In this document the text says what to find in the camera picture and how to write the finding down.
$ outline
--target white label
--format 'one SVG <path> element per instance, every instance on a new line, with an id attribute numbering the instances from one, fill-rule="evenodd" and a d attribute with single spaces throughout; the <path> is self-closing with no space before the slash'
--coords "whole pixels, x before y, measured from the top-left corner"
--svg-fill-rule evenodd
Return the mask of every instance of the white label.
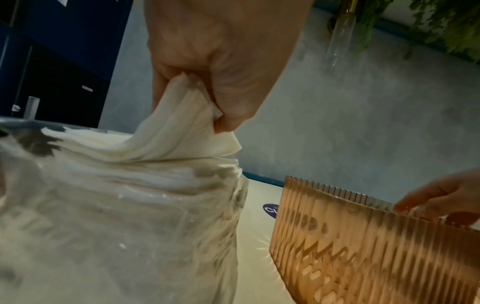
<path id="1" fill-rule="evenodd" d="M 91 89 L 91 88 L 89 88 L 89 87 L 82 86 L 81 88 L 84 89 L 84 90 L 87 90 L 87 91 L 89 91 L 89 92 L 93 92 L 93 89 Z"/>
<path id="2" fill-rule="evenodd" d="M 60 2 L 64 7 L 67 7 L 67 2 L 69 0 L 58 0 L 58 2 Z"/>

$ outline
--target blue sticker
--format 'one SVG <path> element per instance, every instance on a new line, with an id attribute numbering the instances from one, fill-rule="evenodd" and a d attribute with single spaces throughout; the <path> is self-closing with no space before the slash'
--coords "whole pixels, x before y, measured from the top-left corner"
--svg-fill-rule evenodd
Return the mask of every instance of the blue sticker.
<path id="1" fill-rule="evenodd" d="M 274 204 L 265 204 L 263 205 L 263 210 L 271 217 L 277 218 L 277 213 L 279 212 L 279 206 Z"/>

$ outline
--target orange ribbed container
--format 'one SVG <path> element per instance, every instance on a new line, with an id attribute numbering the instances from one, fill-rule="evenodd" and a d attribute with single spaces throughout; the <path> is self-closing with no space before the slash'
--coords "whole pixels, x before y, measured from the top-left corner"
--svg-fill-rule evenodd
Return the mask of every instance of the orange ribbed container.
<path id="1" fill-rule="evenodd" d="M 473 304 L 480 233 L 288 177 L 270 253 L 300 304 Z"/>

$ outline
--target plastic bag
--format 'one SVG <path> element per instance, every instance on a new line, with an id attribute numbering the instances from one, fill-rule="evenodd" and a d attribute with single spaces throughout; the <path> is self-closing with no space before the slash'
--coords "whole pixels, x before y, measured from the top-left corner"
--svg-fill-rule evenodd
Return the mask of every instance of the plastic bag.
<path id="1" fill-rule="evenodd" d="M 133 135 L 3 123 L 0 298 L 9 304 L 230 304 L 247 194 L 195 77 Z"/>

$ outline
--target finger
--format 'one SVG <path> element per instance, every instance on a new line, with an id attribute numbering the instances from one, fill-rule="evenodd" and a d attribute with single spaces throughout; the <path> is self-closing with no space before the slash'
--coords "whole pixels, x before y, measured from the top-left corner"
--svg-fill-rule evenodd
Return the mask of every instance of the finger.
<path id="1" fill-rule="evenodd" d="M 434 180 L 425 186 L 422 186 L 402 198 L 393 207 L 393 211 L 407 215 L 410 210 L 425 204 L 428 200 L 446 196 L 454 193 L 459 188 L 459 179 L 455 175 L 446 176 L 442 179 Z"/>
<path id="2" fill-rule="evenodd" d="M 459 225 L 472 226 L 480 219 L 480 214 L 471 212 L 457 212 L 450 214 L 446 220 Z"/>
<path id="3" fill-rule="evenodd" d="M 152 101 L 151 101 L 151 110 L 154 111 L 157 108 L 157 105 L 162 98 L 162 95 L 165 92 L 165 88 L 169 83 L 169 80 L 160 73 L 160 71 L 153 67 L 153 82 L 152 82 Z"/>
<path id="4" fill-rule="evenodd" d="M 468 211 L 468 205 L 460 199 L 457 193 L 435 197 L 418 207 L 415 217 L 434 219 L 457 212 Z"/>
<path id="5" fill-rule="evenodd" d="M 232 132 L 238 128 L 242 122 L 244 122 L 244 120 L 245 119 L 243 118 L 231 118 L 226 115 L 222 115 L 213 123 L 213 129 L 215 130 L 215 134 Z"/>

